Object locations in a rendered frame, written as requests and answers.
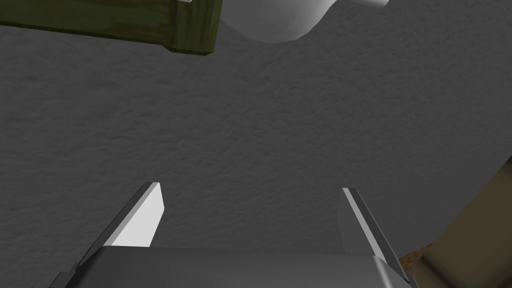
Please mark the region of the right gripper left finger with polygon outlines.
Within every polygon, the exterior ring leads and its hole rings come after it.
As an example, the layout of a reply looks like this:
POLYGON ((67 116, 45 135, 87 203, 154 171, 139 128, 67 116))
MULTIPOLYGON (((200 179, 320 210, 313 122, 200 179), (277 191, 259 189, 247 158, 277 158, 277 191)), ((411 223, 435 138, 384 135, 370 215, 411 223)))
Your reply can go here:
POLYGON ((164 210, 161 184, 144 183, 78 264, 83 265, 95 252, 105 246, 149 247, 164 210))

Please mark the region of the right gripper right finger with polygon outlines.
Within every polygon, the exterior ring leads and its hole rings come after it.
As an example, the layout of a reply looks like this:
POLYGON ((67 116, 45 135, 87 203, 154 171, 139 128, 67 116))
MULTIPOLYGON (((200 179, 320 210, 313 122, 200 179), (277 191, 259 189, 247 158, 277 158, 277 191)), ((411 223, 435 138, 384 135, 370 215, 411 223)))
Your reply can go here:
POLYGON ((395 251, 357 189, 342 188, 336 219, 347 254, 376 256, 398 275, 406 275, 395 251))

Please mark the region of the brown wooden furniture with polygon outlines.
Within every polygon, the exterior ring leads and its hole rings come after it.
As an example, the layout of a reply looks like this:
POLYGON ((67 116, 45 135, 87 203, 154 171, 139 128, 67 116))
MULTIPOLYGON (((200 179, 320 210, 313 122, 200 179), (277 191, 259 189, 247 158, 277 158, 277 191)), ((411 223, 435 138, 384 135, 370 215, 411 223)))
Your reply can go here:
POLYGON ((419 288, 512 288, 512 156, 439 239, 400 263, 419 288))

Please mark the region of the green wooden furniture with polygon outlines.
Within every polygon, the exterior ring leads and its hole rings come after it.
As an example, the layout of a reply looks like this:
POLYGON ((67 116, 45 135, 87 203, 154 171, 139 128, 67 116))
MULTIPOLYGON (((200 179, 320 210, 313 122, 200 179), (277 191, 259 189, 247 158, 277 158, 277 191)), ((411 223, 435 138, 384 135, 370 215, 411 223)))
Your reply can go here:
POLYGON ((0 25, 214 52, 223 0, 0 0, 0 25))

